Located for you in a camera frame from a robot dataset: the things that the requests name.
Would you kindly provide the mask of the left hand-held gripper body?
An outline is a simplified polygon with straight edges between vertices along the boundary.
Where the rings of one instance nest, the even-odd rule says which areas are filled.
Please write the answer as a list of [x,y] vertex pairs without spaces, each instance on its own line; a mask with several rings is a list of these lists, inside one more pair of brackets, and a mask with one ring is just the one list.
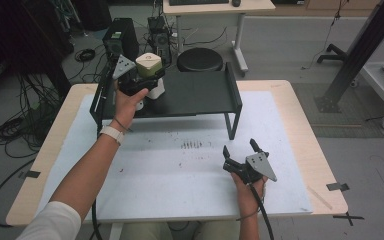
[[141,77],[136,64],[123,55],[116,61],[112,79],[117,81],[117,88],[128,96],[133,96],[144,88],[151,91],[157,86],[156,75]]

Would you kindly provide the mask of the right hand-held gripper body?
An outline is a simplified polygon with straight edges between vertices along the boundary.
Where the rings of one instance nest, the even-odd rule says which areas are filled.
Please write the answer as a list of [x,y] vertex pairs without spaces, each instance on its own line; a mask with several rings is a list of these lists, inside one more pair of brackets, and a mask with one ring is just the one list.
[[276,182],[277,176],[268,161],[268,156],[268,152],[255,153],[247,156],[244,163],[239,163],[230,157],[225,159],[223,169],[238,175],[244,184],[255,183],[263,176]]

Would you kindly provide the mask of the black metal shelf rack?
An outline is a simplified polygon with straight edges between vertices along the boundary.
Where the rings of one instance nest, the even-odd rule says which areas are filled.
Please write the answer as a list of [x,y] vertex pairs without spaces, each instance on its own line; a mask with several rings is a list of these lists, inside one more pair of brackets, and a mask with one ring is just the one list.
[[[90,107],[98,127],[115,113],[114,91],[119,89],[112,79],[114,68],[101,77]],[[156,100],[147,97],[139,105],[138,118],[222,114],[226,116],[228,137],[235,138],[242,100],[230,64],[223,71],[165,72],[163,82],[165,92]]]

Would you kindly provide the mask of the person's left hand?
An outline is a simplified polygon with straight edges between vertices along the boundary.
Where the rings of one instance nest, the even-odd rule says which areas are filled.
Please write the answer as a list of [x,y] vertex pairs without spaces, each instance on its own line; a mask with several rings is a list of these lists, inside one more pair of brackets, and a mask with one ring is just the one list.
[[144,88],[133,96],[125,95],[120,90],[116,90],[115,94],[115,114],[110,126],[118,131],[127,133],[130,131],[130,126],[136,112],[136,105],[145,98],[148,90]]

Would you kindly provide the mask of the person's right hand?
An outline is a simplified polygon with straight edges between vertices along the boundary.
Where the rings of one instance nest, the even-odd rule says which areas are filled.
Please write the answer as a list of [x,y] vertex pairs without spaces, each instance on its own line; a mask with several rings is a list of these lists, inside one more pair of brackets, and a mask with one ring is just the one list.
[[[237,190],[237,203],[239,207],[239,212],[241,217],[246,217],[253,215],[257,212],[259,206],[252,193],[251,187],[245,185],[241,178],[235,173],[231,174],[231,177],[234,181]],[[256,181],[253,184],[259,198],[262,198],[265,191],[265,184],[267,178],[263,176],[260,180]]]

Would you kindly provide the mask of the small black computer case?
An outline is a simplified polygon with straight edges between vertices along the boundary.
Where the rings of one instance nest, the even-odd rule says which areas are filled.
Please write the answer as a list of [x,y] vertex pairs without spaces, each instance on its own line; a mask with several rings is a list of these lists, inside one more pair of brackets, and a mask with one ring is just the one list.
[[161,58],[164,65],[169,65],[171,63],[170,37],[164,18],[162,16],[149,17],[148,29],[153,52]]

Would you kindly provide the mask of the black round stool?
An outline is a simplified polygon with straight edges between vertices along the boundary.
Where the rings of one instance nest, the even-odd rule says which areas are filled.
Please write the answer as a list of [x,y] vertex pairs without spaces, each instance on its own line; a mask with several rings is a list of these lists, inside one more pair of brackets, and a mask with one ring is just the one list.
[[223,68],[223,59],[212,49],[192,48],[178,56],[177,68],[181,72],[220,71]]

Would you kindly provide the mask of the black computer tower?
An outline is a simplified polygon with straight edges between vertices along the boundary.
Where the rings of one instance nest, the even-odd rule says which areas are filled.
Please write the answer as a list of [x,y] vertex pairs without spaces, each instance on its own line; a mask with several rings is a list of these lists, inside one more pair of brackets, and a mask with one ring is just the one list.
[[139,54],[133,20],[131,18],[115,18],[102,39],[106,53],[118,58],[123,55],[135,61]]

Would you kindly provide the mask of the white wrist band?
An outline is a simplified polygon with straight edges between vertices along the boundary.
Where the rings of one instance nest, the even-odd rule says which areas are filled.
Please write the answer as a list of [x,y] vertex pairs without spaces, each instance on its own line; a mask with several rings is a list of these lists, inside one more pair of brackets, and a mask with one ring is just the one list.
[[111,126],[103,127],[99,132],[99,136],[102,135],[111,137],[118,145],[121,145],[125,139],[125,134],[122,131],[118,131],[116,128]]

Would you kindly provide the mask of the white table mat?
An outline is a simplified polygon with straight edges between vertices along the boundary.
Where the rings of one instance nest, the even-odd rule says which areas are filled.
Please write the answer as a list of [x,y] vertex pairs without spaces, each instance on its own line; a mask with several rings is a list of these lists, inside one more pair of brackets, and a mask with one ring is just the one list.
[[233,139],[223,115],[137,119],[111,164],[96,201],[101,222],[234,219],[236,188],[223,153],[243,162],[257,142],[277,177],[266,185],[271,216],[313,211],[274,96],[244,91]]

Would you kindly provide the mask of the black keyboard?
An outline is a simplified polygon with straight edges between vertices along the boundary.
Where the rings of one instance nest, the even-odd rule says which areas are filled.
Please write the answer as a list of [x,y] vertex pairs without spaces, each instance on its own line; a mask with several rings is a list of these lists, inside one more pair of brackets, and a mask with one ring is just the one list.
[[169,0],[170,6],[228,4],[229,0]]

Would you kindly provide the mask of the black tape cross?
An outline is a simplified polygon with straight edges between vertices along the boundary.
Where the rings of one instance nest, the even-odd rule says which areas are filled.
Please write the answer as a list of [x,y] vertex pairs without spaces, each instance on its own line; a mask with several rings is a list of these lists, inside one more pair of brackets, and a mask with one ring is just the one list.
[[354,222],[353,222],[354,220],[365,220],[364,217],[350,215],[349,212],[346,212],[343,215],[333,215],[332,217],[334,219],[344,219],[344,220],[347,220],[350,226],[354,226]]

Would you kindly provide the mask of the person's beige trousers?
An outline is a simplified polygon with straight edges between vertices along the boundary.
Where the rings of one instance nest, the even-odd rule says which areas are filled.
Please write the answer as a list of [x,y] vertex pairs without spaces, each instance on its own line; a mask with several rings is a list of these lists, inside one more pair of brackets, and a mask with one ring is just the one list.
[[[240,225],[235,221],[209,221],[201,224],[192,240],[239,240]],[[129,223],[123,226],[120,240],[174,240],[167,223]]]

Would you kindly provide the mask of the wooden desk with white legs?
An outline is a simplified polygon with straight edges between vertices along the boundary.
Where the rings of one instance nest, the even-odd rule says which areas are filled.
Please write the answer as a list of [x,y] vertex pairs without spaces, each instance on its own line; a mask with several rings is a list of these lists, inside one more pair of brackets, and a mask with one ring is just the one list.
[[242,33],[245,16],[250,13],[262,13],[275,9],[271,0],[241,0],[238,7],[228,0],[224,4],[199,4],[172,6],[170,0],[162,0],[163,13],[174,16],[177,29],[178,53],[184,51],[185,37],[182,30],[186,28],[236,27],[235,40],[231,48],[238,62],[239,69],[245,75],[249,68],[241,51]]

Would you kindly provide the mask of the black metal stand column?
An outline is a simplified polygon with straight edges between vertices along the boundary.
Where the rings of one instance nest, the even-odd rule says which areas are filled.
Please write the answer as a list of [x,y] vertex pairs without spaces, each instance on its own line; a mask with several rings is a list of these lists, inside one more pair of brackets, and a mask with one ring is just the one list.
[[339,113],[338,102],[351,82],[366,64],[368,59],[384,39],[384,0],[380,0],[367,18],[347,52],[330,44],[327,51],[337,51],[337,55],[321,55],[317,62],[323,60],[341,60],[342,67],[336,77],[320,96],[315,97],[317,109],[322,113]]

